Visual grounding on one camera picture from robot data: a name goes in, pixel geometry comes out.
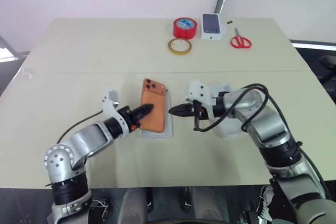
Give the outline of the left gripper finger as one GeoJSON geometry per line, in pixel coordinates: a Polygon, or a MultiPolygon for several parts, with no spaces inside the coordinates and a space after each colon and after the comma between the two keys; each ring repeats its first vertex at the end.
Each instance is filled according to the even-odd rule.
{"type": "Polygon", "coordinates": [[[147,103],[147,104],[143,104],[141,106],[139,106],[138,108],[133,110],[133,114],[135,115],[148,115],[151,113],[151,111],[153,110],[154,105],[147,103]]]}
{"type": "Polygon", "coordinates": [[[135,118],[137,121],[142,120],[144,117],[149,115],[152,111],[152,108],[136,108],[135,118]]]}

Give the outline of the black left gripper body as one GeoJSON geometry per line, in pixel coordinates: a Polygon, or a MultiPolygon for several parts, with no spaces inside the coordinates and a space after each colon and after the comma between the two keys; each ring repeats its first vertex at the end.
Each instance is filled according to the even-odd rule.
{"type": "Polygon", "coordinates": [[[139,109],[131,110],[125,106],[117,111],[126,121],[129,131],[134,131],[140,127],[139,109]]]}

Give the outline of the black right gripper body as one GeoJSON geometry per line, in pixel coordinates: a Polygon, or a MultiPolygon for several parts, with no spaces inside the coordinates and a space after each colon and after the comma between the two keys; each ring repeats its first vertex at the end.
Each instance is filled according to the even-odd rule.
{"type": "Polygon", "coordinates": [[[192,110],[194,112],[194,116],[199,120],[208,120],[207,110],[202,106],[202,104],[196,100],[193,101],[192,110]]]}

